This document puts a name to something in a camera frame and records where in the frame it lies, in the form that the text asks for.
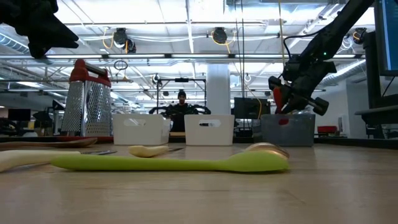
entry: green spatula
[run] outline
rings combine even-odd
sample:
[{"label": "green spatula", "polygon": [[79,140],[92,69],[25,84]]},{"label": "green spatula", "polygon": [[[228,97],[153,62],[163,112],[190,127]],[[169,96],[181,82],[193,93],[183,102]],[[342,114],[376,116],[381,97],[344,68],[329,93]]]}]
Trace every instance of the green spatula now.
[{"label": "green spatula", "polygon": [[198,161],[183,159],[146,159],[121,156],[69,155],[51,161],[56,167],[70,170],[213,170],[264,172],[287,170],[286,159],[267,152],[242,152],[228,159]]}]

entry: computer monitor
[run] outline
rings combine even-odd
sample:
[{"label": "computer monitor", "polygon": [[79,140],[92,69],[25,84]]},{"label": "computer monitor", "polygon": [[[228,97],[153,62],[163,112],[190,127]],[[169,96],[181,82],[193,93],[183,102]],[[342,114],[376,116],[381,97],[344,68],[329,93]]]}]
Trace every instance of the computer monitor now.
[{"label": "computer monitor", "polygon": [[234,115],[236,119],[258,119],[260,113],[261,101],[261,114],[271,113],[271,103],[267,99],[256,98],[240,98],[234,99]]},{"label": "computer monitor", "polygon": [[8,119],[11,121],[30,121],[30,109],[8,109]]},{"label": "computer monitor", "polygon": [[398,75],[398,0],[375,1],[380,76]]}]

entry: box grater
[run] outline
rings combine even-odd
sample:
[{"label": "box grater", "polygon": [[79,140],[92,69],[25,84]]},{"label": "box grater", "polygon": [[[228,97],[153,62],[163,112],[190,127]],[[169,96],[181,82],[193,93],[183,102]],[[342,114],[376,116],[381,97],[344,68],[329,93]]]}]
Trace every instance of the box grater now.
[{"label": "box grater", "polygon": [[61,130],[71,136],[111,136],[111,82],[108,72],[79,59],[69,80]]}]

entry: column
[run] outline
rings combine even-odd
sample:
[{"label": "column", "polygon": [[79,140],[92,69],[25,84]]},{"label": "column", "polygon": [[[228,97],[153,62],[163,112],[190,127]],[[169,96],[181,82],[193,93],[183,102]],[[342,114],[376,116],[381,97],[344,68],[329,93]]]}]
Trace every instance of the column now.
[{"label": "column", "polygon": [[231,114],[228,64],[207,65],[207,107],[212,114]]}]

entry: table surface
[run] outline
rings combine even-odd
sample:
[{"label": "table surface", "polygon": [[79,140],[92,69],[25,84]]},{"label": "table surface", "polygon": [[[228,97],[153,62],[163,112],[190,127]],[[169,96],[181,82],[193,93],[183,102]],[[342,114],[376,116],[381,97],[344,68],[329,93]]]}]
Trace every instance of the table surface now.
[{"label": "table surface", "polygon": [[[247,146],[187,147],[162,157],[222,159]],[[124,146],[91,149],[130,156]],[[18,167],[0,174],[0,223],[396,223],[398,151],[285,149],[292,170],[284,174]]]}]

